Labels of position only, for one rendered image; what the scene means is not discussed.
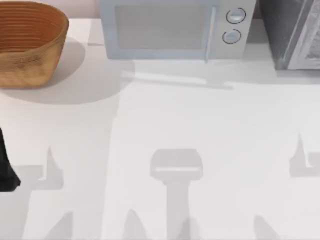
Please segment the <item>microwave oven door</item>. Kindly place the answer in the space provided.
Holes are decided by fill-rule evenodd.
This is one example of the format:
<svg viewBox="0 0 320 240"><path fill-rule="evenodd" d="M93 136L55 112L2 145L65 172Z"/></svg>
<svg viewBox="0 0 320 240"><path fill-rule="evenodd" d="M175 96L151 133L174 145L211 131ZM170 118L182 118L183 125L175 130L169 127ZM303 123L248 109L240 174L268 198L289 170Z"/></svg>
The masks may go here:
<svg viewBox="0 0 320 240"><path fill-rule="evenodd" d="M205 60L214 0L98 0L114 60Z"/></svg>

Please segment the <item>pale microwave oven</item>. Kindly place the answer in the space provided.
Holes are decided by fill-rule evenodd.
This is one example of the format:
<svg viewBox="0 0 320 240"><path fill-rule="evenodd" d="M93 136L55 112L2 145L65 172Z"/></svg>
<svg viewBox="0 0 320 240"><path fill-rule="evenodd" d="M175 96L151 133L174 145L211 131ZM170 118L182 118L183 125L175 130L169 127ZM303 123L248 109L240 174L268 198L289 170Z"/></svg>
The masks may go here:
<svg viewBox="0 0 320 240"><path fill-rule="evenodd" d="M210 49L210 60L237 59L243 56L253 13L257 0L213 0L215 3L215 20ZM229 10L242 8L246 12L244 21L238 24L230 24L226 19ZM222 40L224 32L236 29L241 32L241 39L235 44L226 44Z"/></svg>

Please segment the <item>round microwave knob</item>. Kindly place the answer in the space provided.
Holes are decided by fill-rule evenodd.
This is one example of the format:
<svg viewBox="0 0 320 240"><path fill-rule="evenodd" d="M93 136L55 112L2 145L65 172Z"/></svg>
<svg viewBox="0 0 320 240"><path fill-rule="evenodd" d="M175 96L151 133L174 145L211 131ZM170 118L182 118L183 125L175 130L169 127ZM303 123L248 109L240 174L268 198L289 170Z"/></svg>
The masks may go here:
<svg viewBox="0 0 320 240"><path fill-rule="evenodd" d="M243 22L246 18L246 11L243 8L231 9L226 14L226 20L230 24L239 24Z"/></svg>
<svg viewBox="0 0 320 240"><path fill-rule="evenodd" d="M241 38L242 38L242 34L237 29L232 29L230 31L226 31L222 35L223 42L228 45L232 45L232 44L239 42L241 40Z"/></svg>

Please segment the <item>brown woven basket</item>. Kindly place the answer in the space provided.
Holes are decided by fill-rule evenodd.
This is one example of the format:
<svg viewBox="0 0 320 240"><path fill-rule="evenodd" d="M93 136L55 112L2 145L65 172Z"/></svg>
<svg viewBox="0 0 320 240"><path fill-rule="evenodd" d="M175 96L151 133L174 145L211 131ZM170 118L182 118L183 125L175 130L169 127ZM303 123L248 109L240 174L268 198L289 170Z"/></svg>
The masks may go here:
<svg viewBox="0 0 320 240"><path fill-rule="evenodd" d="M42 87L53 77L69 19L41 2L0 0L0 88Z"/></svg>

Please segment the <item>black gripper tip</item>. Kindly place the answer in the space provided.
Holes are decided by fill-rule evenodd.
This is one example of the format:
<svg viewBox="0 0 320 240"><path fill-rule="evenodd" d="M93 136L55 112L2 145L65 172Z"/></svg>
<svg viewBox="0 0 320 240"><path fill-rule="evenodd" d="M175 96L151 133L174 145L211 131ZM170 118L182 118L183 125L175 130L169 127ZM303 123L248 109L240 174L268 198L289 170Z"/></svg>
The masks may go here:
<svg viewBox="0 0 320 240"><path fill-rule="evenodd" d="M21 185L9 161L3 131L0 128L0 193L13 192Z"/></svg>

